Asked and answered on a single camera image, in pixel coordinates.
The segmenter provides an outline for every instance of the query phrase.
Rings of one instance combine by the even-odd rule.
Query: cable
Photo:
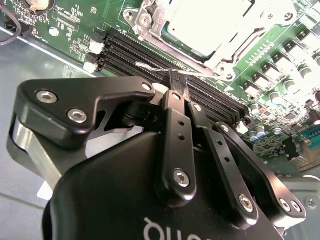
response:
[[[22,31],[22,27],[20,22],[18,21],[18,19],[15,17],[15,15],[13,15],[5,6],[3,6],[2,4],[0,4],[0,11],[2,11],[5,15],[7,15],[16,25],[16,31],[14,33],[14,35],[12,37],[10,37],[7,40],[4,41],[0,41],[0,47],[10,44],[12,43],[14,40],[17,39],[17,37],[20,36],[21,31]]]

